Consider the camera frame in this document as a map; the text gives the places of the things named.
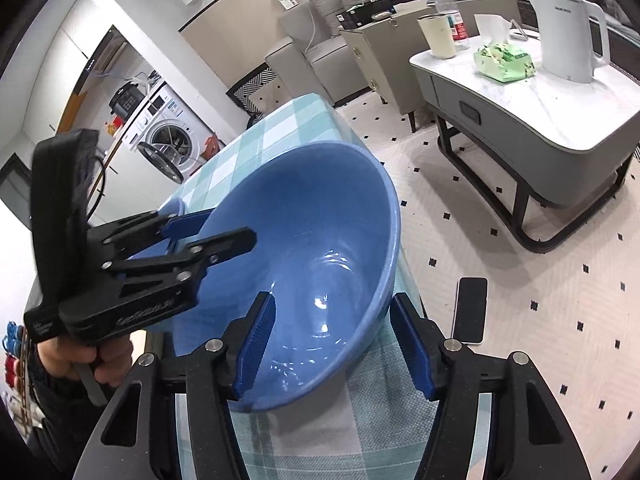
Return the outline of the person's left hand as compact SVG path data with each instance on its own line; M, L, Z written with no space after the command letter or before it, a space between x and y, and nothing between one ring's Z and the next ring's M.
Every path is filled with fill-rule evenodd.
M130 370L134 346L128 336L105 341L98 348L87 347L69 336L59 336L37 344L44 369L54 378L78 380L75 364L99 362L93 376L99 384L118 387Z

